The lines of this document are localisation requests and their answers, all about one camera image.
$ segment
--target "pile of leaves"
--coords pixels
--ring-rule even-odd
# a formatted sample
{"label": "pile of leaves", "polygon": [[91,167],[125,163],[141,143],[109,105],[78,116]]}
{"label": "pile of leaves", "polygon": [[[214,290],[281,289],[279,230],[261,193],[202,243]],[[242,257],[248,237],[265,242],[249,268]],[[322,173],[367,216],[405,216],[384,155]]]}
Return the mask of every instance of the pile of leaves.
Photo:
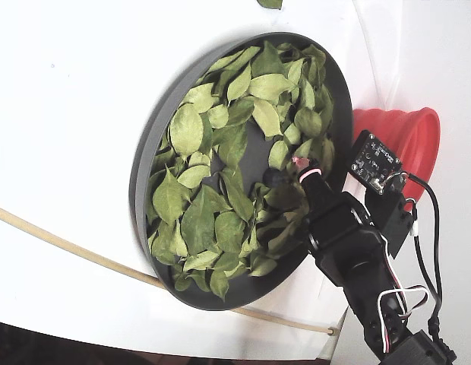
{"label": "pile of leaves", "polygon": [[[291,157],[316,158],[328,173],[332,98],[324,86],[325,53],[310,45],[264,42],[216,61],[186,94],[163,134],[146,195],[152,255],[172,269],[176,290],[194,281],[224,300],[229,280],[263,276],[300,241],[308,213]],[[239,169],[247,123],[274,141],[268,164],[279,183],[244,193]],[[216,156],[225,167],[213,173]]]}

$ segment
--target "robotic arm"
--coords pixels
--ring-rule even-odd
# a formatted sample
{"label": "robotic arm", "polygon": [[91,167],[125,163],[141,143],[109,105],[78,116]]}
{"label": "robotic arm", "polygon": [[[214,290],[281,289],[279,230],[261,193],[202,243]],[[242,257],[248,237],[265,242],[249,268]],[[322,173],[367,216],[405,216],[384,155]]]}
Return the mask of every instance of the robotic arm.
{"label": "robotic arm", "polygon": [[332,192],[318,162],[297,157],[293,162],[310,206],[305,218],[309,252],[319,269],[343,288],[364,328],[365,342],[381,365],[451,364],[455,353],[438,337],[441,283],[438,295],[428,277],[438,307],[428,321],[432,339],[423,331],[413,334],[406,326],[410,311],[404,293],[422,291],[422,305],[428,290],[402,288],[389,260],[389,254],[396,257],[417,217],[415,201],[412,214],[404,209],[410,202],[401,193],[406,177],[425,182],[403,172],[399,159],[369,131],[357,139],[348,163],[351,174],[367,187],[365,206],[348,192]]}

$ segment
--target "black cable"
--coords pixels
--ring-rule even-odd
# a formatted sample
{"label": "black cable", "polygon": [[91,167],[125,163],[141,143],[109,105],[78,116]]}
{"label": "black cable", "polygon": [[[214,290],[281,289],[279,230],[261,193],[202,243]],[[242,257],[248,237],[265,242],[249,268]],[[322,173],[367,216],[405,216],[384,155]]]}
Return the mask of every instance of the black cable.
{"label": "black cable", "polygon": [[[440,332],[440,319],[438,318],[438,313],[440,312],[441,303],[443,299],[443,288],[441,286],[441,273],[440,273],[440,262],[439,262],[439,255],[438,255],[438,248],[439,248],[439,238],[440,238],[440,209],[438,207],[438,200],[436,198],[433,189],[426,183],[424,180],[420,179],[416,175],[409,174],[409,179],[418,183],[423,188],[425,188],[426,192],[430,195],[431,203],[433,204],[433,211],[435,213],[435,237],[434,237],[434,244],[433,244],[433,261],[435,264],[435,279],[436,279],[436,289],[431,282],[431,279],[426,271],[425,263],[423,262],[423,256],[421,253],[421,246],[419,245],[419,238],[417,236],[414,237],[415,239],[415,250],[416,256],[418,258],[419,268],[425,279],[426,284],[428,285],[428,289],[431,292],[435,299],[435,308],[433,309],[433,313],[428,320],[428,332],[433,339],[433,342],[439,346],[439,348],[444,352],[445,356],[447,357],[447,365],[452,364],[456,359],[457,355],[453,350],[451,350],[443,341],[442,338],[439,336]],[[418,213],[416,209],[416,203],[413,202],[413,217],[416,220],[418,218]]]}
{"label": "black cable", "polygon": [[430,185],[428,185],[424,180],[420,179],[416,175],[412,173],[409,174],[409,179],[418,183],[423,188],[425,188],[426,192],[430,195],[431,203],[433,204],[433,210],[435,211],[435,238],[433,239],[433,262],[435,264],[435,280],[436,280],[436,290],[438,297],[443,300],[443,289],[441,286],[441,273],[440,273],[440,262],[439,262],[439,255],[438,255],[438,248],[440,242],[440,208],[438,207],[438,200],[436,199],[436,195],[431,189]]}

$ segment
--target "wooden stick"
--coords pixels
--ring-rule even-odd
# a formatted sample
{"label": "wooden stick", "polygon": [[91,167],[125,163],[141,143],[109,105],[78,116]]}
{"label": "wooden stick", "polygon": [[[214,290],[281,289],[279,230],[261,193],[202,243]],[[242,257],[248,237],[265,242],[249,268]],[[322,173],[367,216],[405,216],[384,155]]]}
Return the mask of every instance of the wooden stick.
{"label": "wooden stick", "polygon": [[[65,251],[69,253],[73,253],[74,255],[77,255],[81,257],[82,259],[86,259],[90,262],[94,262],[98,265],[103,266],[104,268],[108,268],[110,270],[118,272],[119,274],[129,276],[130,278],[133,278],[139,281],[143,281],[144,283],[153,285],[155,287],[166,289],[163,283],[158,278],[155,278],[151,275],[145,274],[138,270],[134,270],[133,268],[129,268],[128,266],[119,264],[118,262],[115,262],[104,256],[98,255],[95,252],[89,251],[88,249],[75,245],[74,243],[64,240],[63,238],[58,237],[55,234],[50,233],[47,230],[44,230],[43,228],[35,226],[34,224],[31,224],[30,222],[27,222],[24,219],[21,219],[18,216],[12,213],[9,213],[8,211],[5,211],[4,209],[1,209],[1,208],[0,208],[0,220],[7,224],[10,224],[11,226],[19,230],[22,230],[25,233],[30,234],[31,236],[34,236],[36,238],[39,238],[42,241],[50,243],[53,246],[56,246],[60,249],[64,249]],[[270,316],[268,314],[255,312],[253,310],[249,310],[246,308],[235,308],[231,310],[235,313],[239,313],[244,316],[249,316],[249,317],[260,319],[267,322],[277,323],[279,325],[287,325],[289,327],[293,327],[296,329],[304,329],[304,330],[313,331],[313,332],[322,332],[322,333],[327,333],[329,335],[335,334],[335,330],[333,328],[325,328],[325,327],[320,327],[318,325],[306,325],[304,323],[292,322],[292,321],[288,321],[280,317]]]}

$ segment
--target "white table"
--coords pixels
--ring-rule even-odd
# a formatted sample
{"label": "white table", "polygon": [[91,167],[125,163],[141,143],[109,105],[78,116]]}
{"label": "white table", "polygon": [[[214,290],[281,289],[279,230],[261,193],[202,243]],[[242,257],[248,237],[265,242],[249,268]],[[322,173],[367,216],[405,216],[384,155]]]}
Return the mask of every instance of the white table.
{"label": "white table", "polygon": [[[281,12],[255,0],[0,2],[0,207],[152,275],[128,210],[147,118],[203,52],[270,31],[316,40],[342,68],[354,106],[381,105],[351,1],[285,0]],[[249,307],[336,325],[346,302],[308,258]],[[331,347],[324,334],[193,309],[1,221],[0,322],[188,356],[312,359]]]}

